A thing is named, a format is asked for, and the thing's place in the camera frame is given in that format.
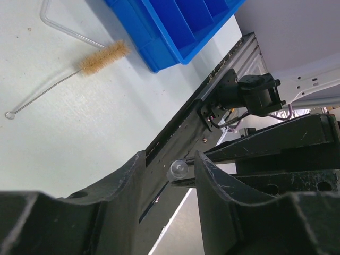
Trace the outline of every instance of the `blue storage crate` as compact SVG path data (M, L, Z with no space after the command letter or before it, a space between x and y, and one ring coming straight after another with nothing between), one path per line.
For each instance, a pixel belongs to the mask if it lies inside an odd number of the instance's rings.
M150 69L188 64L245 0L105 0Z

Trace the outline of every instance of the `clear plastic cap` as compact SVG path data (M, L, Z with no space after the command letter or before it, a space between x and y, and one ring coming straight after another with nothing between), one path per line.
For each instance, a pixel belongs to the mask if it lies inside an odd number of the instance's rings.
M169 181L173 182L185 178L188 172L189 167L187 163L183 160L176 160L171 164L168 172L166 173L166 177Z

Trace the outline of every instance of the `cable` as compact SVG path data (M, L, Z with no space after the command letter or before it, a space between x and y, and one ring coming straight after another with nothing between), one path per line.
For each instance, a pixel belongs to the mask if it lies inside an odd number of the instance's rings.
M238 123L235 126L229 126L228 132L232 133L235 132L236 129L239 127L239 125L241 124L242 120L239 120Z
M293 107L291 104L288 105L288 110L289 110L289 114L288 114L288 117L287 118L280 118L280 117L277 117L275 115L269 115L270 117L274 118L274 119L277 119L279 121L287 121L287 120L290 120L291 117L293 116Z
M227 121L226 123L222 124L222 125L218 125L215 122L213 122L213 119L210 117L209 120L211 122L211 124L216 127L217 129L221 129L221 128L225 128L227 126L230 126L231 124L234 124L235 122L238 122L242 119L244 119L245 117L249 116L250 114L248 112L245 112L244 114L242 114L241 116L237 117L237 118L233 118L230 121Z
M229 110L229 114L228 114L228 116L224 119L224 121L227 121L227 119L230 117L230 115L232 114L233 111L234 111L234 109L230 109L230 110Z

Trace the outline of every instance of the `metal bracket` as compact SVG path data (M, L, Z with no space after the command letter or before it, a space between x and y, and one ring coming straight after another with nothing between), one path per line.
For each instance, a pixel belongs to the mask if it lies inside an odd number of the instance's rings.
M208 129L212 131L213 125L211 124L209 118L221 119L228 109L222 108L219 103L219 93L225 86L235 86L237 85L237 75L234 69L230 69L221 79L223 82L219 82L217 86L214 87L211 94L203 102L203 106L199 109L199 115L202 120L206 123Z

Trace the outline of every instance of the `hole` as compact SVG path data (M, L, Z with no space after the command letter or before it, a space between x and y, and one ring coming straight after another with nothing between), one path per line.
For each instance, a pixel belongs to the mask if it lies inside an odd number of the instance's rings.
M83 198L86 197L88 194L86 191L78 191L76 193L73 193L68 198Z
M278 195L278 186L276 186L274 184L268 184L267 186L262 187L259 190L268 194L268 195L272 195L272 196Z
M318 191L332 191L332 186L328 182L319 182L317 189Z

